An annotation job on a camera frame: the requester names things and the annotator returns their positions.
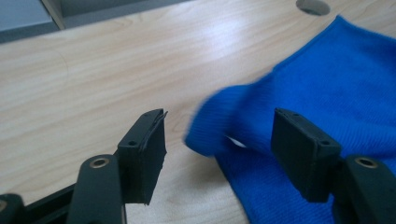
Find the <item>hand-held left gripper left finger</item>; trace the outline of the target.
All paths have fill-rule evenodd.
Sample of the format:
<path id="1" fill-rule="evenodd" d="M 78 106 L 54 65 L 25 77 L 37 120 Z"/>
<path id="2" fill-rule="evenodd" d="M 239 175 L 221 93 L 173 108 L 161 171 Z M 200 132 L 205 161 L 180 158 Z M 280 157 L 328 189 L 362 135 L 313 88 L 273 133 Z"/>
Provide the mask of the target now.
<path id="1" fill-rule="evenodd" d="M 165 117 L 162 109 L 144 113 L 118 143 L 125 203 L 150 204 L 166 155 Z"/>

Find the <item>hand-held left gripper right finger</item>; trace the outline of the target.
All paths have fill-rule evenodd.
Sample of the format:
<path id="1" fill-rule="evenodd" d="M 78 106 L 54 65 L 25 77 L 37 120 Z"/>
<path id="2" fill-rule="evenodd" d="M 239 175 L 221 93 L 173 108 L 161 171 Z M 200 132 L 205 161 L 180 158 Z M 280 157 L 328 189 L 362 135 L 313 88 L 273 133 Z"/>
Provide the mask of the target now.
<path id="1" fill-rule="evenodd" d="M 342 147 L 297 112 L 276 108 L 271 151 L 291 184 L 310 203 L 325 203 L 331 191 L 331 170 Z"/>

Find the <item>blue cloth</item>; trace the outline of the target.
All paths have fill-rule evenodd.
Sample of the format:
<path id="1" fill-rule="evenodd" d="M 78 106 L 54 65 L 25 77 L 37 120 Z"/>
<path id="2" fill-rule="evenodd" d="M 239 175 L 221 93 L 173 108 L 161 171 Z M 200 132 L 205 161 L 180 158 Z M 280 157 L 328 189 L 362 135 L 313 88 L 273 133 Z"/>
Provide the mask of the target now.
<path id="1" fill-rule="evenodd" d="M 330 204 L 304 200 L 271 152 L 278 107 L 396 174 L 396 38 L 337 17 L 270 74 L 210 97 L 185 137 L 216 158 L 250 224 L 333 224 Z"/>

